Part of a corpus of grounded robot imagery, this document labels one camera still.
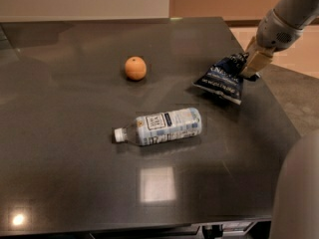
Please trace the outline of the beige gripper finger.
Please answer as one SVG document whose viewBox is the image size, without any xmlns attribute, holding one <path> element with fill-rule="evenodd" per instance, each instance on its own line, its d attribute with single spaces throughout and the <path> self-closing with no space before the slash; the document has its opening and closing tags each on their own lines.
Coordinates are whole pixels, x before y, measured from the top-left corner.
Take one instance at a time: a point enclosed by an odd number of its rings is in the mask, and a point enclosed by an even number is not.
<svg viewBox="0 0 319 239">
<path fill-rule="evenodd" d="M 272 49 L 249 48 L 247 53 L 247 62 L 240 72 L 240 76 L 246 79 L 256 75 L 259 71 L 269 65 L 273 59 Z"/>
<path fill-rule="evenodd" d="M 245 49 L 245 52 L 249 55 L 249 56 L 252 56 L 253 54 L 255 54 L 256 52 L 258 51 L 258 44 L 257 44 L 257 39 L 255 36 L 253 36 L 246 49 Z"/>
</svg>

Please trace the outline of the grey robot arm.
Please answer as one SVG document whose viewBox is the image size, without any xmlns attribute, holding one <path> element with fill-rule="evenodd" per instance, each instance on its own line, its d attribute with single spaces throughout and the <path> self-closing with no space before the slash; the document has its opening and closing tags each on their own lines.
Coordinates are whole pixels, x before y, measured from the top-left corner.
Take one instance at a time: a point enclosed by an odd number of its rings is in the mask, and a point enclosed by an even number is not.
<svg viewBox="0 0 319 239">
<path fill-rule="evenodd" d="M 288 49 L 318 16 L 319 0 L 280 0 L 259 23 L 247 45 L 247 64 L 241 75 L 254 76 L 273 55 Z M 279 174 L 269 239 L 319 239 L 318 118 L 303 112 L 297 100 L 286 107 L 300 139 L 286 155 Z"/>
</svg>

